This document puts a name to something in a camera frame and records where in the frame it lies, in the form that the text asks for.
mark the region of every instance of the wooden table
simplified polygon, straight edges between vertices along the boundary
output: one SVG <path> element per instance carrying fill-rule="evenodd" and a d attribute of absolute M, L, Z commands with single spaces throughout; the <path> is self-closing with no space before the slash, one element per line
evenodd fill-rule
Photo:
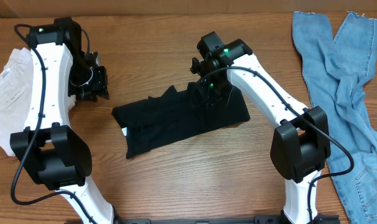
<path fill-rule="evenodd" d="M 329 13 L 334 33 L 346 13 Z M 377 12 L 366 13 L 376 17 Z M 201 36 L 215 30 L 225 43 L 243 39 L 263 67 L 292 96 L 309 105 L 301 61 L 292 42 L 292 13 L 212 16 L 121 16 L 74 18 L 90 36 L 107 68 L 110 100 L 78 102 L 70 112 L 74 131 L 89 145 L 93 178 L 123 218 L 253 217 L 278 214 L 284 205 L 284 179 L 269 150 L 272 129 L 249 100 L 251 121 L 154 149 L 125 159 L 126 140 L 111 116 L 115 106 L 161 96 L 175 85 L 184 90 L 198 80 L 189 72 Z M 0 73 L 12 49 L 26 47 L 14 33 L 17 23 L 50 24 L 53 19 L 0 19 Z M 371 123 L 377 130 L 376 77 L 365 88 Z M 78 216 L 61 197 L 18 206 L 10 185 L 18 160 L 0 148 L 0 223 L 63 223 Z M 23 171 L 17 185 L 21 200 L 49 191 Z M 321 180 L 317 208 L 347 217 L 330 179 Z"/>

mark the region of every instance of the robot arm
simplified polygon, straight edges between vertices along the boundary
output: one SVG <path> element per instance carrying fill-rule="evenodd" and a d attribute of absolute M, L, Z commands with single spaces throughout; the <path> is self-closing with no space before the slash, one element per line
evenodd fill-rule
<path fill-rule="evenodd" d="M 71 129 L 68 119 L 68 97 L 96 101 L 96 96 L 108 99 L 107 75 L 99 66 L 97 53 L 81 51 L 81 27 L 71 18 L 55 19 L 54 24 L 31 27 L 28 43 L 36 48 L 46 68 L 44 117 L 37 144 L 31 150 L 24 168 L 36 184 L 49 190 L 68 191 L 77 197 L 97 224 L 114 224 L 118 220 L 91 177 L 91 154 L 88 146 Z M 11 147 L 21 161 L 38 123 L 42 92 L 42 69 L 31 50 L 34 81 L 30 111 L 24 131 L 11 135 Z M 54 149 L 41 150 L 52 142 Z M 71 204 L 84 223 L 90 223 L 74 198 L 62 196 Z"/>
<path fill-rule="evenodd" d="M 273 85 L 273 87 L 282 95 L 282 97 L 296 110 L 299 114 L 304 113 L 307 106 L 295 98 L 291 97 L 285 90 L 274 81 L 270 75 L 263 69 L 255 54 L 243 55 L 234 60 L 232 66 L 250 68 Z M 257 108 L 267 118 L 270 126 L 274 129 L 281 125 L 281 121 L 290 121 L 296 118 L 291 111 L 286 110 L 285 105 L 274 94 L 274 92 L 259 78 L 248 74 L 243 70 L 227 70 L 228 81 L 238 87 Z M 285 180 L 286 185 L 286 204 L 284 206 L 284 215 L 290 223 L 308 223 L 309 212 L 307 211 L 307 190 L 309 189 L 309 182 L 318 177 L 321 171 L 313 171 L 311 174 L 304 177 L 304 179 L 296 183 L 293 180 Z M 311 207 L 313 217 L 317 216 L 315 208 L 316 186 L 311 195 Z"/>
<path fill-rule="evenodd" d="M 321 174 L 325 159 L 330 155 L 329 142 L 306 127 L 259 76 L 267 80 L 296 113 L 328 133 L 326 114 L 319 107 L 309 110 L 305 104 L 283 90 L 263 69 L 255 54 L 242 40 L 224 44 L 212 32 L 201 38 L 197 49 L 204 60 L 200 62 L 193 58 L 190 70 L 202 77 L 198 82 L 197 95 L 209 100 L 196 101 L 208 101 L 211 106 L 217 102 L 227 103 L 231 91 L 229 84 L 238 87 L 250 98 L 274 129 L 271 159 L 277 171 L 285 178 L 286 184 L 286 204 L 281 212 L 282 223 L 310 222 L 307 209 L 309 182 Z M 232 68 L 207 76 L 210 72 L 226 67 Z M 236 67 L 248 68 L 253 73 L 235 69 Z M 299 135 L 297 129 L 302 129 L 305 133 Z M 310 207 L 316 219 L 315 187 L 316 185 L 310 196 Z"/>

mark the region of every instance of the white cloth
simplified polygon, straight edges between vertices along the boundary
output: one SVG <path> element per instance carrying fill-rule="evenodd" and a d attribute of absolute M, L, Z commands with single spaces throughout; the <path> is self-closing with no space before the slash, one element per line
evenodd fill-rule
<path fill-rule="evenodd" d="M 10 134 L 23 131 L 28 117 L 33 76 L 30 51 L 14 49 L 0 74 L 0 146 L 8 156 L 15 156 L 10 147 Z M 74 105 L 75 95 L 70 97 L 68 108 Z"/>

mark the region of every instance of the black cable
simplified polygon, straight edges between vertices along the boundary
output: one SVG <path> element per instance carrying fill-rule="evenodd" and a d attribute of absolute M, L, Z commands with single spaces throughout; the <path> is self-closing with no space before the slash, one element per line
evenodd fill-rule
<path fill-rule="evenodd" d="M 15 32 L 17 33 L 17 35 L 26 43 L 28 44 L 28 41 L 25 37 L 23 37 L 21 35 L 21 33 L 19 32 L 19 27 L 28 27 L 30 28 L 31 26 L 30 25 L 26 25 L 26 24 L 17 24 L 14 26 L 14 30 Z M 16 174 L 14 175 L 14 178 L 13 178 L 13 182 L 12 182 L 12 186 L 11 186 L 11 189 L 10 189 L 10 196 L 13 200 L 14 203 L 18 204 L 18 205 L 32 205 L 33 203 L 37 203 L 37 202 L 40 202 L 40 201 L 43 201 L 47 198 L 50 198 L 50 197 L 53 197 L 53 196 L 56 196 L 56 195 L 61 195 L 61 194 L 67 194 L 69 195 L 71 198 L 73 198 L 77 204 L 79 205 L 79 207 L 82 209 L 82 212 L 85 214 L 85 216 L 87 217 L 87 219 L 89 219 L 89 222 L 93 223 L 93 224 L 97 224 L 93 218 L 89 215 L 89 213 L 86 211 L 85 207 L 83 206 L 82 202 L 79 200 L 79 198 L 72 192 L 69 192 L 67 190 L 62 190 L 62 191 L 58 191 L 58 192 L 53 192 L 51 194 L 48 194 L 48 195 L 45 195 L 45 196 L 42 196 L 40 198 L 37 198 L 37 199 L 34 199 L 34 200 L 31 200 L 31 201 L 28 201 L 28 202 L 23 202 L 23 201 L 20 201 L 16 198 L 16 185 L 17 185 L 17 181 L 19 180 L 19 176 L 21 174 L 21 171 L 22 171 L 22 168 L 24 166 L 24 164 L 26 163 L 26 160 L 27 160 L 27 155 L 30 153 L 30 151 L 32 150 L 33 148 L 33 145 L 36 144 L 36 140 L 37 140 L 37 136 L 38 136 L 38 132 L 39 132 L 39 129 L 40 129 L 40 125 L 42 124 L 42 118 L 44 117 L 44 105 L 45 105 L 45 89 L 46 89 L 46 68 L 45 68 L 45 64 L 44 64 L 44 61 L 42 60 L 42 57 L 40 56 L 40 54 L 38 53 L 37 49 L 35 48 L 31 48 L 31 50 L 36 54 L 36 56 L 38 57 L 39 59 L 39 63 L 40 63 L 40 67 L 41 67 L 41 70 L 42 70 L 42 92 L 41 92 L 41 95 L 40 95 L 40 105 L 39 105 L 39 113 L 38 113 L 38 123 L 37 123 L 37 126 L 35 128 L 35 131 L 34 131 L 34 134 L 32 135 L 32 138 L 31 138 L 31 141 L 27 147 L 27 150 L 26 152 L 24 153 L 24 156 L 22 157 L 21 161 L 20 161 L 20 164 L 19 164 L 19 167 L 17 168 L 17 171 L 16 171 Z"/>
<path fill-rule="evenodd" d="M 81 30 L 82 30 L 82 32 L 85 34 L 86 39 L 88 40 L 88 48 L 87 48 L 87 50 L 86 50 L 86 55 L 85 55 L 85 58 L 86 58 L 86 57 L 89 55 L 89 53 L 90 53 L 90 41 L 89 41 L 89 35 L 88 35 L 88 33 L 87 33 L 84 29 L 81 28 Z"/>
<path fill-rule="evenodd" d="M 296 112 L 292 107 L 291 105 L 280 95 L 280 93 L 275 89 L 275 87 L 267 80 L 265 79 L 261 74 L 259 74 L 258 72 L 252 70 L 252 69 L 249 69 L 249 68 L 245 68 L 245 67 L 238 67 L 238 66 L 231 66 L 231 67 L 224 67 L 224 68 L 219 68 L 215 71 L 212 71 L 206 75 L 204 75 L 200 80 L 203 80 L 205 78 L 208 78 L 210 77 L 211 75 L 214 75 L 218 72 L 222 72 L 222 71 L 225 71 L 225 70 L 229 70 L 229 69 L 238 69 L 238 70 L 244 70 L 246 72 L 250 72 L 253 74 L 254 77 L 259 77 L 260 79 L 262 79 L 262 81 L 270 87 L 270 89 L 274 92 L 274 94 L 276 94 L 276 96 L 281 100 L 281 102 L 286 106 L 287 109 L 289 109 L 294 115 L 296 115 L 298 118 L 300 118 L 301 120 L 303 120 L 306 125 L 308 125 L 310 128 L 312 128 L 314 131 L 318 132 L 319 134 L 321 134 L 323 137 L 327 138 L 330 142 L 332 142 L 334 145 L 336 145 L 340 150 L 342 150 L 343 153 L 345 153 L 345 155 L 347 156 L 347 158 L 349 159 L 350 161 L 350 167 L 347 169 L 347 170 L 344 170 L 344 171 L 341 171 L 341 172 L 335 172 L 335 173 L 329 173 L 329 174 L 324 174 L 324 175 L 321 175 L 319 177 L 316 177 L 314 179 L 312 179 L 312 181 L 310 181 L 309 183 L 309 189 L 307 191 L 307 209 L 309 211 L 309 218 L 310 218 L 310 224 L 313 224 L 313 218 L 312 218 L 312 209 L 310 207 L 310 196 L 312 195 L 312 188 L 314 186 L 314 183 L 320 179 L 323 179 L 323 178 L 326 178 L 326 177 L 335 177 L 335 176 L 338 176 L 338 175 L 343 175 L 343 174 L 347 174 L 349 173 L 351 170 L 353 170 L 354 166 L 355 166 L 355 161 L 353 160 L 352 156 L 350 155 L 350 153 L 337 141 L 335 140 L 334 138 L 331 138 L 328 134 L 325 134 L 323 131 L 321 131 L 319 128 L 317 128 L 316 126 L 314 126 L 310 121 L 307 121 L 305 118 L 303 118 L 302 115 L 300 115 L 298 112 Z"/>

